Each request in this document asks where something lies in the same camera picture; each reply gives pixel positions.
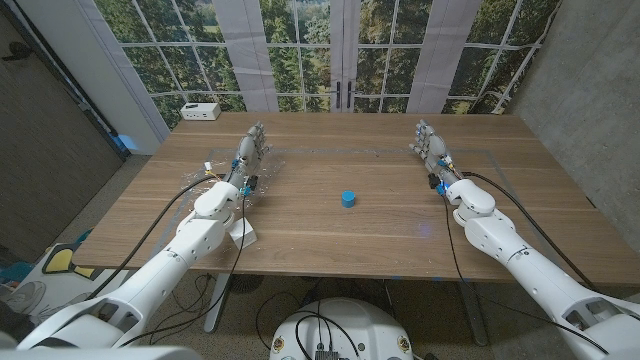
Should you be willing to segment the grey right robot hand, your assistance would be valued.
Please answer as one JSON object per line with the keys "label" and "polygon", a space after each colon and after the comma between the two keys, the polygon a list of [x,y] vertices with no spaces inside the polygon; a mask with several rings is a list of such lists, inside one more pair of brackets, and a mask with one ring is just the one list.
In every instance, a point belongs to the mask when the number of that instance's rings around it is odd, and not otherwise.
{"label": "grey right robot hand", "polygon": [[448,188],[461,179],[443,138],[424,119],[416,124],[414,142],[409,148],[423,160],[432,188]]}

